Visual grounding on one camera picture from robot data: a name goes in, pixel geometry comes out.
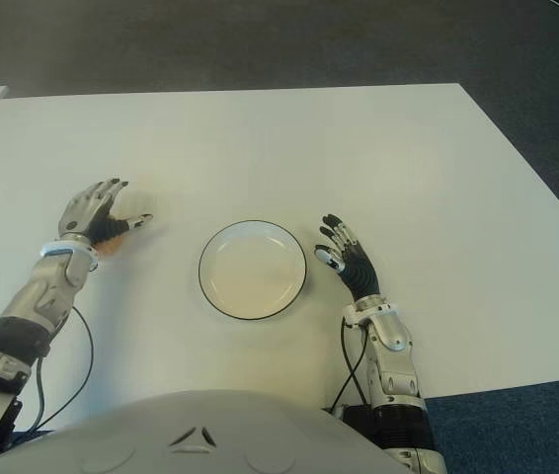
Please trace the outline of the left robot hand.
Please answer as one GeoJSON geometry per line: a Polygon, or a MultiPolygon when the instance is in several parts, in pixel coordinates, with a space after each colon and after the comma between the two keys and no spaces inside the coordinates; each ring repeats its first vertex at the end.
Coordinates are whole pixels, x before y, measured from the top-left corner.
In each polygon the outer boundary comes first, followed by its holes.
{"type": "Polygon", "coordinates": [[[141,228],[153,218],[151,213],[117,218],[112,208],[128,181],[112,178],[96,183],[73,197],[58,222],[58,237],[82,240],[97,246],[141,228]]]}

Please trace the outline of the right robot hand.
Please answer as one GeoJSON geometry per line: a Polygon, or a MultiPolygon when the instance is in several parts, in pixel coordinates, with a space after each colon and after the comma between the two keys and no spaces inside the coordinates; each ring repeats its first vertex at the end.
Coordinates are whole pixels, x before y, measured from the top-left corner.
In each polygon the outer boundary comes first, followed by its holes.
{"type": "Polygon", "coordinates": [[[332,269],[352,295],[353,301],[380,295],[375,268],[352,229],[338,216],[327,214],[319,227],[333,244],[317,244],[316,258],[332,269]]]}

